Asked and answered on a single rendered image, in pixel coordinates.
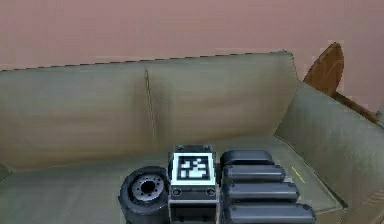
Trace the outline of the brown wooden chair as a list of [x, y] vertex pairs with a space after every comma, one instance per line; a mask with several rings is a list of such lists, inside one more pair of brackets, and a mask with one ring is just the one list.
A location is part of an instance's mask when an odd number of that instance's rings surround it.
[[331, 43], [313, 62], [303, 82], [355, 111], [373, 124], [379, 125], [379, 115], [354, 102], [337, 91], [345, 68], [340, 43]]

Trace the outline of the olive green sofa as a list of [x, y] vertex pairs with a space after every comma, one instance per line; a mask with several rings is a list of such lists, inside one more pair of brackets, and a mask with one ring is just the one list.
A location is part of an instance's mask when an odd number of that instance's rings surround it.
[[384, 129], [286, 51], [0, 72], [0, 224], [125, 224], [135, 169], [181, 144], [268, 150], [316, 224], [384, 224]]

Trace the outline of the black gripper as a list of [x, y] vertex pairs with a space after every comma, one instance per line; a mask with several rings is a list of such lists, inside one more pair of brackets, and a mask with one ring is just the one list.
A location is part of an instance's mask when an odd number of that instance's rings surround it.
[[169, 224], [166, 169], [134, 170], [124, 179], [118, 201], [126, 224]]

